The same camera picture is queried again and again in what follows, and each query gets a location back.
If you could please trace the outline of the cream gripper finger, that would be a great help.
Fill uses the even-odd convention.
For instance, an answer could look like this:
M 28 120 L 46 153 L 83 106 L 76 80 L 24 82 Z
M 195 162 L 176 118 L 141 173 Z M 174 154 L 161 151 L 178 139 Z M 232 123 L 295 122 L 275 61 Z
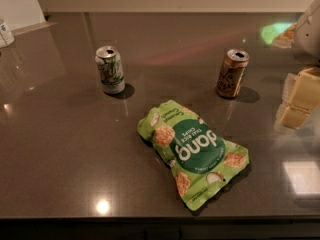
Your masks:
M 275 126 L 277 128 L 285 127 L 289 129 L 298 129 L 309 118 L 307 111 L 290 107 L 288 104 L 282 103 L 276 113 Z
M 313 112 L 320 104 L 320 68 L 308 67 L 298 74 L 289 73 L 282 100 L 291 108 Z

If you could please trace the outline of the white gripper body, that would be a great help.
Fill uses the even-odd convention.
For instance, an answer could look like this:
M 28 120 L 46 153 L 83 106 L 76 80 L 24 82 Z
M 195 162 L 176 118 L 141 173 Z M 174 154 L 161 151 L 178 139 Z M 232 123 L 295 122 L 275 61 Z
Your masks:
M 292 51 L 301 63 L 320 65 L 320 0 L 314 0 L 299 17 Z

